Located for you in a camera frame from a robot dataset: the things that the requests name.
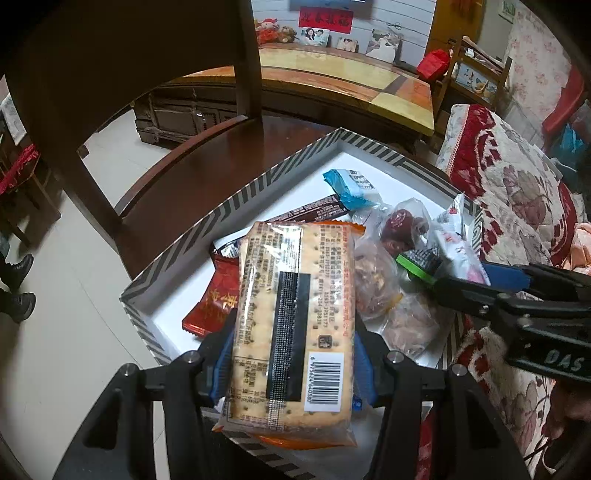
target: person's leg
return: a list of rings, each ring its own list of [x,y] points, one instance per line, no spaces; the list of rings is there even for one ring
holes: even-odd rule
[[[12,294],[0,289],[0,312],[21,323],[33,313],[36,300],[34,293]]]
[[[26,254],[19,263],[12,265],[6,261],[9,249],[8,240],[0,233],[0,280],[16,291],[33,266],[33,256]]]

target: stuffed toy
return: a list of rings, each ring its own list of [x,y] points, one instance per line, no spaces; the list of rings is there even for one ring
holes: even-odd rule
[[[293,43],[296,39],[296,31],[291,27],[281,27],[277,34],[279,43]]]
[[[277,19],[266,18],[256,27],[256,41],[259,45],[263,43],[276,42],[279,35]]]

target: black shoe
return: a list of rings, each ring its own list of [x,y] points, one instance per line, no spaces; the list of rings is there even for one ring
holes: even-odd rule
[[[31,316],[36,301],[34,293],[13,295],[0,291],[0,312],[6,313],[15,323],[21,323]]]
[[[19,263],[14,265],[7,263],[1,275],[2,281],[12,291],[17,291],[32,266],[33,256],[31,254],[26,254]]]

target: white floor tile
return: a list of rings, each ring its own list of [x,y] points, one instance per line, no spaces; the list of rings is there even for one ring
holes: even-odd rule
[[[135,114],[133,111],[124,113],[106,128],[92,135],[86,142],[86,146],[91,154],[95,147],[100,147],[112,154],[116,154],[118,158],[124,158],[138,164],[146,170],[169,152],[165,148],[150,145],[140,140],[135,130]]]
[[[107,328],[51,231],[25,282],[37,305],[20,327],[2,315],[0,431],[35,480],[50,479],[116,370],[133,358]]]
[[[69,198],[61,208],[62,218],[56,224],[59,237],[68,248],[64,252],[108,328],[142,368],[157,363],[129,321],[119,296],[131,281],[117,253],[86,221]]]
[[[89,149],[84,163],[111,205],[115,206],[148,169],[123,157],[116,144],[113,147],[107,149],[97,145]]]
[[[85,163],[113,205],[168,152],[143,144],[134,119],[128,112],[87,142]],[[18,327],[0,314],[0,432],[35,480],[53,476],[122,364],[156,366],[119,304],[130,279],[117,253],[70,199],[64,198],[60,210],[61,219],[33,250],[33,268],[21,287],[37,295],[33,315]],[[25,251],[12,237],[8,261],[18,261]],[[163,413],[156,409],[154,439],[160,446],[163,430]],[[164,466],[166,476],[159,478],[168,478]]]

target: red snack wrapper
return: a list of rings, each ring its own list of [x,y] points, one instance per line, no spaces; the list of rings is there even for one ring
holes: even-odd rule
[[[183,330],[205,337],[222,329],[226,316],[238,305],[240,272],[237,258],[215,254],[216,271],[203,294],[203,298],[183,319]]]

